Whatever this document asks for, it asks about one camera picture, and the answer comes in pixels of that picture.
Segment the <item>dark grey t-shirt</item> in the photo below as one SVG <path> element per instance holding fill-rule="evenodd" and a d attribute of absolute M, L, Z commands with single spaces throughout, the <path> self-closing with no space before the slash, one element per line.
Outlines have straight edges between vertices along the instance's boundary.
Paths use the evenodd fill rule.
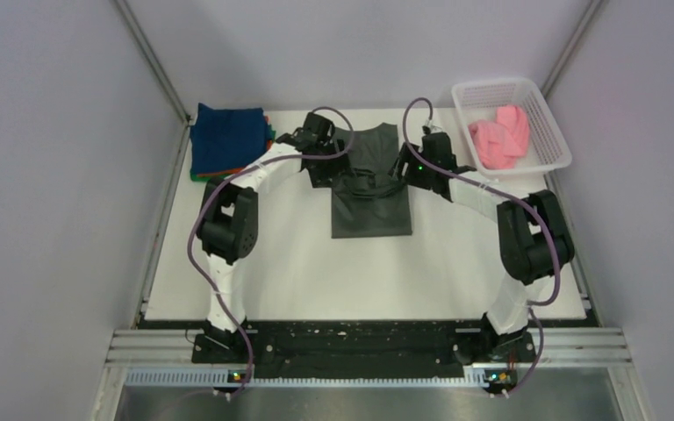
<path fill-rule="evenodd" d="M 354 135 L 348 152 L 349 167 L 331 186 L 332 237 L 411 235 L 408 188 L 390 176 L 399 154 L 398 127 L 381 123 Z"/>

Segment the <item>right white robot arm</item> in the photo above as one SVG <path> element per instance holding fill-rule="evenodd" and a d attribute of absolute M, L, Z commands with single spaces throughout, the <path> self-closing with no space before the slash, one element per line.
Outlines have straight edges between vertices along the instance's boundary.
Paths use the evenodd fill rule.
<path fill-rule="evenodd" d="M 554 287 L 544 303 L 555 301 L 562 269 L 574 258 L 575 247 L 554 192 L 525 193 L 494 182 L 470 166 L 450 167 L 453 163 L 449 136 L 432 132 L 423 137 L 421 145 L 404 142 L 389 175 L 496 223 L 505 276 L 482 316 L 479 348 L 486 359 L 502 361 L 514 351 L 515 339 L 527 328 L 533 303 L 527 287 L 551 277 Z"/>

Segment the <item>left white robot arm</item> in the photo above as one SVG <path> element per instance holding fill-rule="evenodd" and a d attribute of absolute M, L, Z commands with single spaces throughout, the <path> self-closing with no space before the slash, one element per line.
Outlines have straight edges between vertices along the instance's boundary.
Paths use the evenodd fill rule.
<path fill-rule="evenodd" d="M 292 176 L 306 172 L 313 188 L 327 188 L 350 169 L 348 153 L 355 143 L 355 129 L 339 136 L 335 123 L 308 112 L 294 132 L 278 137 L 269 150 L 240 172 L 216 176 L 205 184 L 203 202 L 188 237 L 187 253 L 194 239 L 201 242 L 208 266 L 195 259 L 192 266 L 212 287 L 211 310 L 204 334 L 221 360 L 235 362 L 246 352 L 247 334 L 243 300 L 233 285 L 239 261 L 254 250 L 259 233 L 259 198 L 273 192 Z"/>

